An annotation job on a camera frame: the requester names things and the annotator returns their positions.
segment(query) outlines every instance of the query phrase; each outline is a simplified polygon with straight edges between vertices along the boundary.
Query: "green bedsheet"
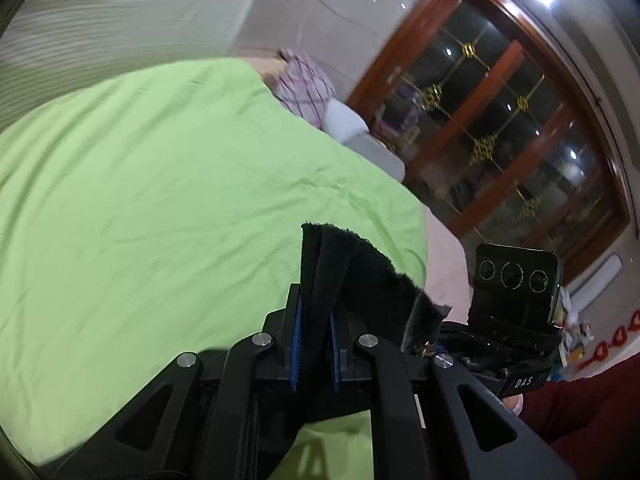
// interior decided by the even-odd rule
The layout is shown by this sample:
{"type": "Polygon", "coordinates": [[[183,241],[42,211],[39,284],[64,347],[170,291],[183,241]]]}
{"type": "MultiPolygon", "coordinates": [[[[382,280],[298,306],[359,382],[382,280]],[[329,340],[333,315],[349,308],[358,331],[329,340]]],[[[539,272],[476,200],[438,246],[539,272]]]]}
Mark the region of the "green bedsheet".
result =
{"type": "MultiPolygon", "coordinates": [[[[9,127],[0,424],[17,449],[47,461],[180,352],[260,330],[299,280],[305,221],[357,232],[424,284],[420,203],[240,60],[123,75],[9,127]]],[[[369,478],[368,415],[305,428],[275,476],[292,471],[369,478]]]]}

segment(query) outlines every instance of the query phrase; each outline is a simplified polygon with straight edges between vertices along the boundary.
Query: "pillow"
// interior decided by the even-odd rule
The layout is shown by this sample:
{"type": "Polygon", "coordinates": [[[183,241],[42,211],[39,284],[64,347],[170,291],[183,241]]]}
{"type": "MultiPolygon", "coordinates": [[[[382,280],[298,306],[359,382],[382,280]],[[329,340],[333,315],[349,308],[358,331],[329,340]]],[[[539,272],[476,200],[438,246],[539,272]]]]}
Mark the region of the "pillow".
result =
{"type": "Polygon", "coordinates": [[[273,95],[292,114],[322,130],[327,103],[335,95],[334,84],[308,54],[281,50],[280,55],[288,62],[287,69],[273,95]]]}
{"type": "Polygon", "coordinates": [[[371,164],[376,165],[392,179],[402,182],[404,180],[404,162],[390,152],[382,142],[368,132],[357,134],[347,140],[343,146],[352,152],[359,153],[371,164]]]}
{"type": "Polygon", "coordinates": [[[344,144],[358,134],[368,133],[367,123],[338,99],[331,99],[324,115],[324,130],[333,140],[344,144]]]}

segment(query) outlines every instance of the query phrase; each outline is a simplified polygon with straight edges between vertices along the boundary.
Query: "wooden door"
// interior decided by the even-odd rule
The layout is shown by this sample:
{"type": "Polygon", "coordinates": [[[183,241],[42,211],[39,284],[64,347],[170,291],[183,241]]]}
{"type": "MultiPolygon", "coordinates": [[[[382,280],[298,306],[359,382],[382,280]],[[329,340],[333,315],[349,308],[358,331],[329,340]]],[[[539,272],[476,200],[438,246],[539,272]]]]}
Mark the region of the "wooden door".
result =
{"type": "Polygon", "coordinates": [[[462,242],[540,248],[585,269],[628,224],[593,109],[508,0],[421,0],[348,104],[462,242]]]}

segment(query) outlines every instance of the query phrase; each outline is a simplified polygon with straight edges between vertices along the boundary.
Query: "person's arm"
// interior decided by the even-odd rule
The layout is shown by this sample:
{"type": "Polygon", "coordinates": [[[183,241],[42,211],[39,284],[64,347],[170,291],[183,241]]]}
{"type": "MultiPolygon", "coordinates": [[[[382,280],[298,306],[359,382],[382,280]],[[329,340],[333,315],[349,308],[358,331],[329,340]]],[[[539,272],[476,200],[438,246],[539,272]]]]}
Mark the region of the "person's arm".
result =
{"type": "Polygon", "coordinates": [[[505,399],[502,400],[502,402],[513,413],[515,413],[516,415],[520,415],[520,412],[522,411],[522,406],[523,406],[522,394],[519,394],[513,397],[506,397],[505,399]]]}
{"type": "Polygon", "coordinates": [[[520,418],[546,442],[553,442],[586,428],[607,398],[633,375],[640,375],[640,354],[587,379],[547,382],[524,394],[520,418]]]}
{"type": "Polygon", "coordinates": [[[598,406],[598,413],[585,428],[551,443],[579,480],[632,478],[631,469],[638,465],[640,378],[629,379],[598,406]]]}

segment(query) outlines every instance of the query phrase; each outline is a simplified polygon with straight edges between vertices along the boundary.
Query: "camera lens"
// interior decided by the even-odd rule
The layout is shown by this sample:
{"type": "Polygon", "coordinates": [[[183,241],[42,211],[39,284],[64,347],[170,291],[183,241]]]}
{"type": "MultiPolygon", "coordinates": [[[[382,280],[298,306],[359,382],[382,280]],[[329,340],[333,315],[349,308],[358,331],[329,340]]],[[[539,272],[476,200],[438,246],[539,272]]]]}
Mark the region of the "camera lens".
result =
{"type": "Polygon", "coordinates": [[[504,267],[500,271],[500,281],[506,288],[518,288],[522,284],[523,278],[524,273],[522,272],[522,267],[513,262],[504,264],[504,267]]]}
{"type": "Polygon", "coordinates": [[[544,270],[534,270],[529,277],[529,287],[534,292],[544,292],[549,284],[549,278],[544,270]]]}
{"type": "Polygon", "coordinates": [[[483,280],[490,280],[495,276],[495,265],[492,261],[485,260],[480,264],[478,272],[483,280]]]}

